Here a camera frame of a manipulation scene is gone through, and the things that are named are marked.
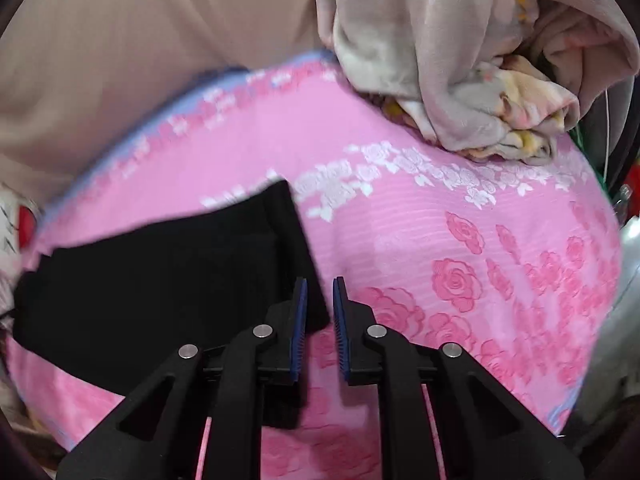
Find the black pants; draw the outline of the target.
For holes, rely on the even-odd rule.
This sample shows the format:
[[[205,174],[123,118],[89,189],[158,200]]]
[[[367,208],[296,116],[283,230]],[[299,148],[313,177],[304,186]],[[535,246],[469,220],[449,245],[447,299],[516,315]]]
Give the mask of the black pants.
[[[44,422],[69,422],[70,397],[38,361],[124,396],[184,344],[219,347],[264,322],[298,280],[306,332],[318,333],[328,307],[283,181],[207,214],[56,248],[17,283],[10,373]]]

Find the pink rose bed sheet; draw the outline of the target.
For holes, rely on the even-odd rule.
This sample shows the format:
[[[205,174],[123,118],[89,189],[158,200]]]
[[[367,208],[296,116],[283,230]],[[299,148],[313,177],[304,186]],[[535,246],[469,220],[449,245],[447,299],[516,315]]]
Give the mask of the pink rose bed sheet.
[[[612,306],[620,240],[585,157],[569,136],[559,148],[542,167],[432,148],[314,53],[207,81],[138,125],[42,219],[24,272],[56,248],[207,214],[283,181],[330,319],[314,334],[305,324],[302,414],[293,429],[262,428],[257,479],[386,479],[378,390],[341,374],[336,278],[408,341],[460,344],[560,440]],[[129,394],[35,368],[70,397],[69,422],[25,403],[67,455]]]

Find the bunny face pillow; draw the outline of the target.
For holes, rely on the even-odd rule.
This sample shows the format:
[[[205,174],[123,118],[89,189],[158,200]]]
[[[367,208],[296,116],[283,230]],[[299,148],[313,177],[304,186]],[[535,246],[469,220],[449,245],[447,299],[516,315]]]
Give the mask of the bunny face pillow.
[[[13,289],[21,274],[22,253],[37,231],[40,209],[5,184],[0,195],[1,318],[5,318],[14,305]]]

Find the grey floral blanket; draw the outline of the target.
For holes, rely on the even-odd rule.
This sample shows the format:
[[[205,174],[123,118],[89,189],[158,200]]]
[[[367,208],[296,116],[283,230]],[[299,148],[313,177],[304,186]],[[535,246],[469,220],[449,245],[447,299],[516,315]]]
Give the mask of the grey floral blanket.
[[[349,83],[425,140],[529,165],[639,69],[615,0],[316,0]]]

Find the beige padded headboard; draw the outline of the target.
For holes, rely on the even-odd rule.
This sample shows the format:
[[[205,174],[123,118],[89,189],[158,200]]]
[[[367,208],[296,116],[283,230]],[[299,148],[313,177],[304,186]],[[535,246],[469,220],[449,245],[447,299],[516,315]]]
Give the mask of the beige padded headboard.
[[[1,181],[47,203],[201,74],[319,44],[314,0],[1,0]]]

